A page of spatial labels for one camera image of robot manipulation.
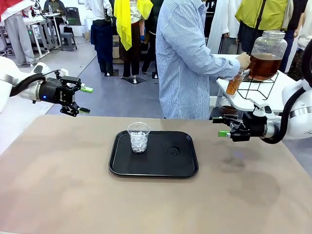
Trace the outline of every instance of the cup of ice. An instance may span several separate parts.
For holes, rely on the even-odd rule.
[[[151,129],[146,123],[137,122],[129,125],[131,147],[135,153],[143,153],[147,147],[148,134]]]

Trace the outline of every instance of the black container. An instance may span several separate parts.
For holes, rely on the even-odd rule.
[[[136,154],[128,132],[123,131],[116,136],[109,168],[119,176],[189,178],[197,173],[198,162],[186,133],[151,131],[146,151]]]

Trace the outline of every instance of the black shirt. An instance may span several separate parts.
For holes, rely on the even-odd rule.
[[[292,19],[289,21],[288,30],[295,30],[298,27],[300,16],[304,13],[308,0],[293,0]]]

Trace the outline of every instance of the striped shirt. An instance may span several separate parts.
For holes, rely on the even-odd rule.
[[[239,61],[216,58],[205,45],[201,0],[164,0],[156,35],[159,100],[166,118],[209,119],[209,80],[232,79]]]

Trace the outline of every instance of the hand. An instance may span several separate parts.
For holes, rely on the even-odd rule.
[[[236,58],[240,63],[240,69],[247,69],[250,64],[250,56],[246,54],[246,52],[237,56]]]
[[[293,38],[296,38],[300,33],[300,29],[296,29],[293,33]]]

